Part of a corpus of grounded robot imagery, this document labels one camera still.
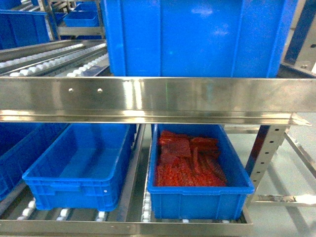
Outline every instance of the metal frame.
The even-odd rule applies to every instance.
[[[316,63],[316,4],[306,0],[288,47],[285,62],[311,71]]]
[[[66,2],[67,9],[69,10],[69,4],[70,2],[76,2],[79,0],[54,0],[53,2]],[[105,30],[104,30],[104,23],[102,18],[102,12],[101,12],[101,0],[82,0],[82,1],[94,1],[97,6],[97,14],[98,14],[98,20],[99,20],[99,27],[67,27],[65,25],[58,26],[56,23],[55,16],[53,14],[53,7],[52,7],[52,0],[47,0],[47,5],[45,5],[45,0],[39,0],[40,9],[41,11],[45,11],[48,16],[51,17],[52,21],[48,21],[48,29],[50,29],[51,33],[49,33],[50,36],[53,37],[53,29],[56,29],[57,32],[57,39],[60,40],[60,36],[82,36],[82,35],[92,35],[92,36],[98,36],[100,35],[102,39],[105,39]]]
[[[52,14],[51,5],[41,9]],[[61,41],[47,44],[59,48]],[[25,54],[32,50],[46,51],[42,46],[24,47]],[[6,50],[17,57],[21,51]],[[260,124],[258,127],[231,127],[229,133],[258,133],[246,170],[257,188],[273,154],[286,139],[309,171],[316,176],[316,165],[303,147],[291,138],[290,125],[309,125],[296,112],[316,111],[316,76],[305,68],[281,65],[277,79],[224,79],[224,78],[0,78],[0,121],[71,121],[71,122],[127,122],[127,123],[225,123]],[[131,236],[131,235],[245,235],[253,224],[246,207],[237,221],[214,220],[156,220],[144,219],[143,198],[134,198],[133,192],[142,185],[137,182],[137,169],[142,159],[140,126],[128,171],[128,180],[122,191],[119,208],[104,213],[102,221],[86,221],[75,210],[67,210],[64,221],[0,220],[2,236]],[[24,186],[17,187],[0,203],[2,216],[15,207],[27,205],[33,197]],[[316,206],[315,196],[253,195],[247,205]],[[134,216],[133,208],[139,208]],[[57,210],[51,220],[62,216]]]

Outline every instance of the empty blue crate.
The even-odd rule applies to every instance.
[[[134,132],[129,124],[70,125],[23,175],[37,209],[115,209]]]
[[[0,10],[0,49],[49,42],[45,12]]]
[[[0,123],[0,200],[66,128],[65,123]]]
[[[228,180],[227,187],[157,187],[155,167],[159,157],[158,139],[163,130],[219,140],[219,164]],[[235,220],[241,215],[247,195],[254,186],[220,125],[159,124],[154,126],[148,191],[158,219]]]
[[[111,71],[274,78],[297,1],[103,1]]]
[[[0,0],[0,9],[2,10],[9,10],[19,5],[21,5],[20,0]]]
[[[96,5],[79,4],[73,11],[67,14],[64,22],[68,27],[96,27],[99,26]]]

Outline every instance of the blue container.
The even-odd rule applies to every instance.
[[[96,4],[78,4],[74,11],[98,11]]]
[[[158,138],[163,130],[219,140],[219,163],[228,180],[227,187],[156,187],[155,167],[159,157]],[[148,191],[158,219],[238,219],[254,186],[243,168],[225,131],[219,125],[155,125],[150,154]]]
[[[298,0],[106,0],[115,76],[277,75]]]
[[[72,11],[64,18],[68,27],[96,27],[99,26],[96,11]]]
[[[66,128],[66,123],[0,123],[0,200]]]
[[[115,209],[133,140],[129,124],[70,125],[23,175],[37,209]]]
[[[54,15],[55,15],[56,24],[58,25],[59,23],[63,21],[64,17],[67,14],[63,12],[55,12]]]
[[[8,10],[21,5],[20,0],[0,0],[0,9]]]
[[[45,12],[0,10],[0,49],[49,42]]]

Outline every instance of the roller conveyor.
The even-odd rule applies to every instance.
[[[238,220],[171,220],[154,217],[146,184],[149,151],[142,145],[145,129],[143,123],[219,123],[220,121],[231,124],[266,125],[259,129],[225,127],[228,133],[258,133],[260,139],[256,139],[254,148],[261,147],[264,152],[255,154],[260,166],[255,166],[252,170],[248,168],[251,179],[256,180],[257,187],[262,178],[260,176],[262,170],[267,169],[272,155],[286,137],[284,135],[286,128],[293,124],[309,125],[295,112],[316,110],[315,103],[310,103],[316,98],[314,75],[284,64],[279,71],[280,78],[277,79],[109,77],[106,48],[93,48],[104,43],[102,40],[61,41],[57,45],[53,42],[37,47],[26,47],[16,54],[15,49],[10,50],[12,58],[6,57],[1,63],[16,60],[17,65],[7,65],[6,67],[14,68],[6,69],[5,75],[0,78],[0,119],[1,121],[142,123],[138,128],[125,186],[117,209],[112,212],[72,208],[37,210],[34,208],[32,193],[22,183],[0,204],[0,234],[124,237],[251,235],[253,224],[247,206]],[[45,52],[81,44],[83,48],[81,46],[76,49],[70,48],[67,52],[60,50],[60,54],[46,55],[45,58]],[[95,51],[89,52],[86,51],[87,49],[95,49]],[[36,54],[42,57],[32,59],[25,65],[18,63],[17,59],[22,56],[27,58]],[[49,64],[63,57],[66,57],[66,60],[61,64]],[[32,67],[36,68],[37,65],[44,63],[49,65],[42,71],[25,73],[26,76],[22,73],[22,70],[32,71]],[[7,73],[22,73],[23,76],[19,74],[17,77],[8,77]],[[210,88],[216,88],[211,91],[212,96],[203,96],[205,90]],[[300,95],[288,96],[287,92],[291,91],[291,88],[301,91]],[[274,97],[273,100],[267,100],[267,91]],[[269,127],[268,131],[262,129],[263,127]],[[273,205],[289,205],[289,202],[281,196],[278,197],[278,202],[273,198],[276,197],[264,196],[263,199],[263,196],[255,195],[248,204],[265,205],[273,202]],[[315,206],[295,198],[291,199],[290,205]]]

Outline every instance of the crate rim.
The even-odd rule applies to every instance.
[[[38,184],[40,184],[42,181],[50,181],[50,182],[83,182],[85,183],[85,186],[92,186],[94,187],[95,185],[86,185],[87,182],[108,182],[111,180],[114,176],[115,169],[117,167],[118,162],[115,162],[114,168],[112,169],[111,173],[109,174],[107,179],[93,179],[93,178],[59,178],[59,177],[37,177],[37,176],[32,176],[29,177],[29,173],[31,170],[33,170],[34,166],[36,166],[41,159],[43,159],[43,156],[45,156],[50,150],[53,149],[55,143],[57,143],[62,136],[65,135],[65,133],[73,126],[73,125],[78,125],[78,124],[84,124],[87,125],[87,123],[73,123],[70,124],[59,136],[58,138],[49,146],[49,148],[28,168],[24,174],[22,175],[22,179],[28,180],[28,181],[36,181]],[[129,134],[130,130],[130,124],[125,124],[126,125],[126,131],[125,131],[125,136],[124,136],[124,141],[126,141],[126,138]],[[121,144],[120,149],[119,149],[119,155],[121,154],[122,150],[124,147],[124,143]],[[41,186],[50,186],[51,184],[40,184]]]
[[[223,127],[218,125],[219,129],[224,132],[225,139],[228,142],[228,145],[232,151],[232,156],[234,159],[236,159],[236,165],[238,166],[238,169],[241,170],[242,176],[245,179],[245,182],[247,183],[247,187],[157,187],[154,186],[154,173],[155,173],[155,166],[156,166],[156,159],[155,156],[156,153],[156,147],[153,147],[153,144],[157,144],[158,142],[158,124],[154,125],[153,129],[153,140],[151,145],[151,152],[150,157],[154,157],[153,159],[150,159],[149,164],[149,177],[148,177],[148,191],[153,194],[182,194],[182,195],[222,195],[222,194],[253,194],[255,191],[255,188],[253,186],[253,183],[251,182],[246,170],[244,169],[239,156],[237,155],[237,152],[235,151],[232,143],[230,142],[226,132],[224,131]]]

